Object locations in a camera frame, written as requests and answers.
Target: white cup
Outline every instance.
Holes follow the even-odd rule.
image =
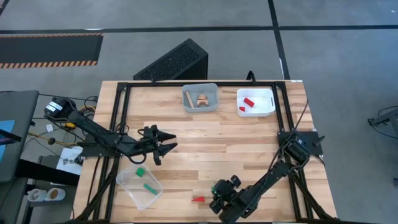
[[[65,194],[65,190],[53,188],[49,190],[49,192],[47,193],[47,198],[45,200],[48,202],[62,200],[65,198]]]
[[[27,199],[30,202],[42,202],[47,198],[47,191],[42,189],[33,189],[27,193]]]

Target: green block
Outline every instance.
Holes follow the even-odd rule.
[[[145,170],[143,168],[138,168],[136,171],[137,176],[143,177],[145,174]]]
[[[157,191],[155,189],[153,189],[152,187],[150,187],[147,184],[144,184],[144,187],[149,190],[152,194],[157,195]]]

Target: floor mat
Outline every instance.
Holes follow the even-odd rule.
[[[0,68],[92,66],[103,34],[0,36]]]

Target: wooden block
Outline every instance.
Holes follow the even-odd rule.
[[[192,99],[191,99],[191,95],[189,94],[188,91],[185,91],[185,94],[186,94],[186,96],[188,98],[189,105],[191,106],[191,108],[194,108],[193,107],[193,103],[192,103]]]
[[[208,101],[207,96],[205,94],[198,95],[198,97],[197,97],[197,105],[198,106],[200,106],[200,105],[208,106],[209,105],[209,101]]]

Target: white plastic bin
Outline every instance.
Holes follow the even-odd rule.
[[[136,172],[138,169],[144,169],[145,173],[139,177]],[[151,205],[163,192],[162,184],[149,172],[143,165],[131,164],[127,169],[123,170],[117,177],[116,182],[129,194],[131,199],[137,205],[138,210],[143,210]],[[157,194],[144,187],[149,185]]]
[[[243,100],[248,98],[254,103],[253,107],[247,105]],[[272,90],[267,88],[238,89],[236,94],[236,109],[242,117],[258,116],[264,117],[275,111],[275,100]]]

